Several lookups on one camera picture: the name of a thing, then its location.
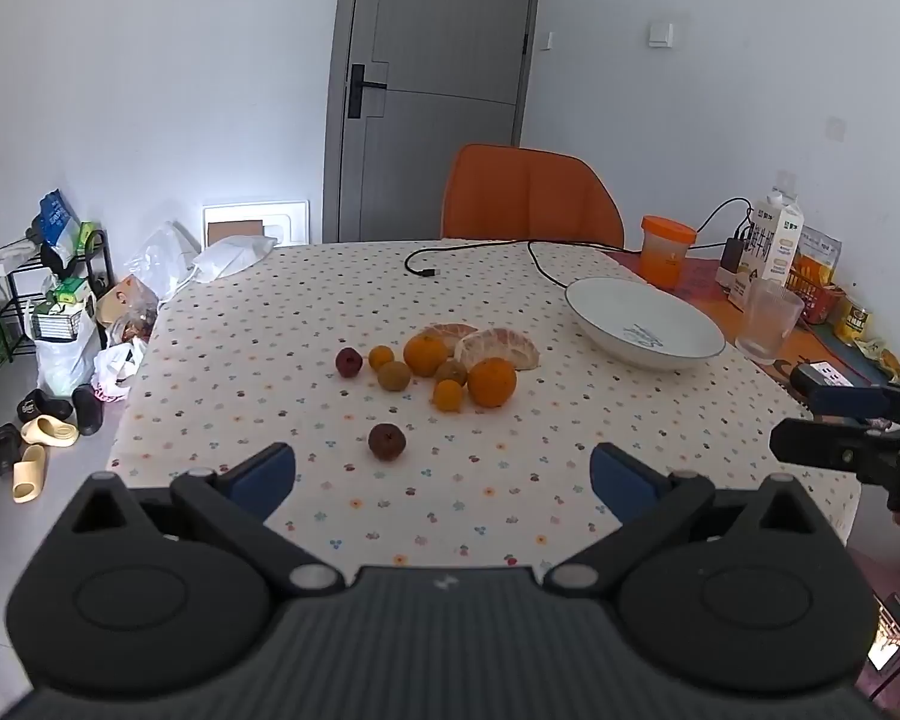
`white plate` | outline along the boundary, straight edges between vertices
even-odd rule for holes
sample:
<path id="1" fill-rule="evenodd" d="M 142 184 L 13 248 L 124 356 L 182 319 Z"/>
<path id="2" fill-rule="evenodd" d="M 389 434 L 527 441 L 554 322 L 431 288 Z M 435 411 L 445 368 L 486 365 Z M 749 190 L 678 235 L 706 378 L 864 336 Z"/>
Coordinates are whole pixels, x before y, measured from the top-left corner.
<path id="1" fill-rule="evenodd" d="M 631 365 L 682 370 L 727 345 L 710 317 L 650 284 L 582 278 L 567 287 L 566 298 L 591 341 Z"/>

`yellow slipper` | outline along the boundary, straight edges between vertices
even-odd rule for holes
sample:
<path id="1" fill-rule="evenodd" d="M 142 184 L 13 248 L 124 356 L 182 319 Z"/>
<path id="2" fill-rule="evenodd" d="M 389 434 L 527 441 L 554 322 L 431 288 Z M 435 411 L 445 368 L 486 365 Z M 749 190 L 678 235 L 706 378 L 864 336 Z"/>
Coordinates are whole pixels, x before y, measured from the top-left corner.
<path id="1" fill-rule="evenodd" d="M 55 416 L 41 415 L 20 428 L 26 443 L 43 443 L 47 446 L 73 446 L 79 433 L 74 425 L 62 422 Z"/>
<path id="2" fill-rule="evenodd" d="M 26 447 L 23 459 L 13 464 L 13 502 L 26 503 L 43 493 L 47 470 L 47 450 L 40 445 Z"/>

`chair backrest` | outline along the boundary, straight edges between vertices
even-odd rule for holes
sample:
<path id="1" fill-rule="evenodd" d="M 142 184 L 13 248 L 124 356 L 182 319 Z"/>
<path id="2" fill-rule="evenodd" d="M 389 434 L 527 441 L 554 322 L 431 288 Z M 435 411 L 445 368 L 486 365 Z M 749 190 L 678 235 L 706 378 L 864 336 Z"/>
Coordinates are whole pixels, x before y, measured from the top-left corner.
<path id="1" fill-rule="evenodd" d="M 464 146 L 443 196 L 444 238 L 597 241 L 621 247 L 610 193 L 575 157 L 514 146 Z"/>

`yellow can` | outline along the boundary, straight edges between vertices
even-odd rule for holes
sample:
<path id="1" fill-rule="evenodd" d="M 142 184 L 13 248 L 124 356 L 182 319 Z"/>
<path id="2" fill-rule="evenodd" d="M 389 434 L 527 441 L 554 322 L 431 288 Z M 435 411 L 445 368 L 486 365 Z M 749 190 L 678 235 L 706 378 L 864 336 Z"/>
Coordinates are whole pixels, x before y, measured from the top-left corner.
<path id="1" fill-rule="evenodd" d="M 833 326 L 833 335 L 847 346 L 853 346 L 853 342 L 863 336 L 868 319 L 869 311 L 866 308 L 850 298 L 845 298 L 840 319 Z"/>

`blue gripper pad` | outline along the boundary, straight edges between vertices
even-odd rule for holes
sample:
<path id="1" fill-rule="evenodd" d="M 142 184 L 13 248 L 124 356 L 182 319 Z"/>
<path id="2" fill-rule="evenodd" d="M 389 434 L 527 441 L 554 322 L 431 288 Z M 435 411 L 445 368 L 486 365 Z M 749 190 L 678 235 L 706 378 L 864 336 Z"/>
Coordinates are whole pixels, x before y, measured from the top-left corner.
<path id="1" fill-rule="evenodd" d="M 879 386 L 816 386 L 807 396 L 807 408 L 815 415 L 871 419 L 885 415 L 890 401 Z"/>
<path id="2" fill-rule="evenodd" d="M 283 503 L 296 478 L 296 458 L 285 443 L 272 443 L 217 477 L 215 487 L 237 506 L 263 522 Z"/>
<path id="3" fill-rule="evenodd" d="M 624 525 L 673 488 L 665 476 L 609 442 L 598 443 L 590 453 L 590 486 Z"/>

